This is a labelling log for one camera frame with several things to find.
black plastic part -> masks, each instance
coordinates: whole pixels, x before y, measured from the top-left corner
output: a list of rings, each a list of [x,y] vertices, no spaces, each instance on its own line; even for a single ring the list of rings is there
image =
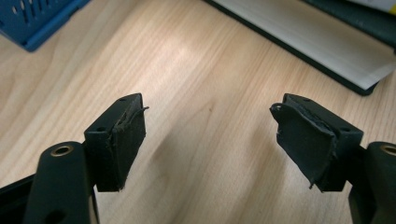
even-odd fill
[[[98,222],[82,144],[66,142],[44,151],[23,223]]]
[[[364,164],[376,202],[371,223],[396,223],[396,145],[384,142],[370,144]]]
[[[0,222],[22,223],[27,200],[33,184],[33,175],[0,189]]]
[[[285,94],[270,108],[279,124],[276,140],[312,185],[341,191],[351,155],[360,149],[363,132],[314,101]]]
[[[373,220],[376,205],[372,197],[361,194],[355,187],[349,192],[349,209],[354,224],[369,224]]]
[[[124,187],[146,136],[145,109],[141,94],[122,97],[85,131],[87,157],[98,191]]]

brass grommet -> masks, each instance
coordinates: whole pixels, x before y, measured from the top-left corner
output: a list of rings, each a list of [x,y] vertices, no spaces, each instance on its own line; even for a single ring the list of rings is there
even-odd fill
[[[73,147],[69,145],[59,146],[53,149],[50,153],[52,157],[62,157],[73,151]]]
[[[380,148],[389,155],[396,156],[396,147],[390,145],[381,145]]]

clamp jaw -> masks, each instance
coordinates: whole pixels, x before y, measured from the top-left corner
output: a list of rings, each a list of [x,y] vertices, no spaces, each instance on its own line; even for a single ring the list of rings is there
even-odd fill
[[[311,188],[353,188],[354,223],[396,222],[396,145],[360,146],[363,131],[302,96],[285,94],[270,111],[278,123],[276,141],[308,178]]]
[[[141,94],[120,98],[85,142],[45,150],[35,175],[0,189],[1,223],[99,223],[93,186],[119,191],[146,136]]]

wooden desk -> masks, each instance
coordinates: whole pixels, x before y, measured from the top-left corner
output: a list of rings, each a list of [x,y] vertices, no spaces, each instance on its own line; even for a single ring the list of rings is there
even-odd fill
[[[350,186],[310,190],[276,143],[285,92],[396,142],[394,74],[361,97],[205,2],[95,0],[33,54],[0,37],[0,186],[134,92],[148,135],[102,223],[350,223]]]

blue plastic tray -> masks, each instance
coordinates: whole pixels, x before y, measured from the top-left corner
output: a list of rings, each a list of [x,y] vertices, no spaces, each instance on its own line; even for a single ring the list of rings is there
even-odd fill
[[[34,51],[89,1],[0,0],[0,34]]]

